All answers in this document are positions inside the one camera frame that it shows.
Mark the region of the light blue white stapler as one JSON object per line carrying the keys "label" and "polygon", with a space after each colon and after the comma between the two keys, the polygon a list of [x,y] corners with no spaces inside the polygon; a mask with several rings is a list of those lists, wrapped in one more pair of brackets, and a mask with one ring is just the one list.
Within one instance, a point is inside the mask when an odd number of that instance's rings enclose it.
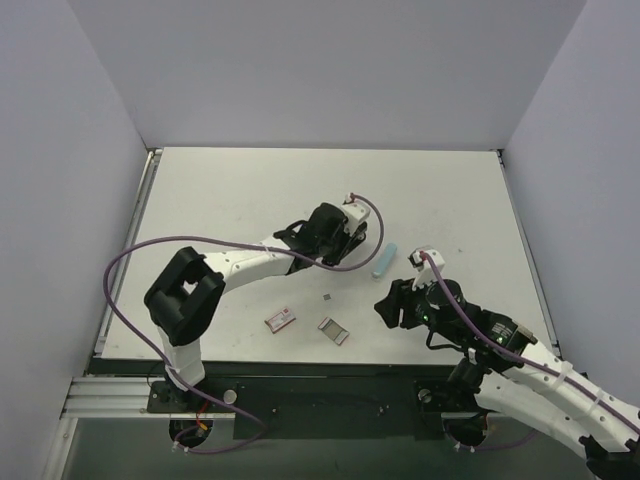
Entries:
{"label": "light blue white stapler", "polygon": [[384,277],[386,272],[389,270],[396,253],[397,245],[395,243],[388,243],[385,246],[373,268],[373,271],[371,272],[371,277],[374,280],[380,280]]}

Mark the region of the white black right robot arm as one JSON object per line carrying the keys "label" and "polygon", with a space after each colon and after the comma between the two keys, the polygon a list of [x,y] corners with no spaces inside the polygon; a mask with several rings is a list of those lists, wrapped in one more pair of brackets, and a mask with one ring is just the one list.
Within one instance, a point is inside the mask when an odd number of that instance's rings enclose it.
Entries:
{"label": "white black right robot arm", "polygon": [[570,448],[599,479],[639,476],[639,409],[600,388],[510,317],[468,302],[453,280],[392,282],[375,311],[389,328],[425,326],[463,356],[449,402],[502,413]]}

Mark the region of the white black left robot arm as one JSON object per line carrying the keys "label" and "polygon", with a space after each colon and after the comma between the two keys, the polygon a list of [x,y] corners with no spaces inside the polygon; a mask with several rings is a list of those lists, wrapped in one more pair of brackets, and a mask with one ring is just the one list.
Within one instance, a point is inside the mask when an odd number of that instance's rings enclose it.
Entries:
{"label": "white black left robot arm", "polygon": [[370,213],[370,207],[355,199],[339,206],[323,203],[309,219],[273,233],[253,248],[206,254],[192,247],[178,250],[144,296],[168,359],[165,378],[172,402],[186,412],[204,403],[200,337],[224,294],[314,265],[339,266],[366,239]]}

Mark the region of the red white staple box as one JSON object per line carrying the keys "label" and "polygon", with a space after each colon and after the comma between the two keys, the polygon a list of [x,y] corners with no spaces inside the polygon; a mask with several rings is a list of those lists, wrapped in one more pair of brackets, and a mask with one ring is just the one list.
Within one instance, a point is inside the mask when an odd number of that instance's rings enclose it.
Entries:
{"label": "red white staple box", "polygon": [[272,334],[276,334],[295,320],[296,315],[294,312],[285,307],[266,319],[264,323]]}

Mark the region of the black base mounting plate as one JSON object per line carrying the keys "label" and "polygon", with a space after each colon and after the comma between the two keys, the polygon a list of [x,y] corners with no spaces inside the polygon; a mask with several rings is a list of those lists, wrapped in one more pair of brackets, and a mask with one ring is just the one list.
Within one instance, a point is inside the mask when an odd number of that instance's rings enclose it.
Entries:
{"label": "black base mounting plate", "polygon": [[265,424],[268,439],[364,440],[412,436],[440,440],[444,426],[480,434],[490,409],[450,382],[450,365],[213,362],[202,387],[246,411],[233,437]]}

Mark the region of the aluminium frame rail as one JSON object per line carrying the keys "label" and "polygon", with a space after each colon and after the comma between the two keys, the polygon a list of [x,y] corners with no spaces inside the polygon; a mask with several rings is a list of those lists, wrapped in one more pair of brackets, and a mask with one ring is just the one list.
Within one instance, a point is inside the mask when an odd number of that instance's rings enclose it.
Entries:
{"label": "aluminium frame rail", "polygon": [[69,387],[61,417],[142,417],[147,414],[149,392],[150,386],[142,378],[76,378]]}

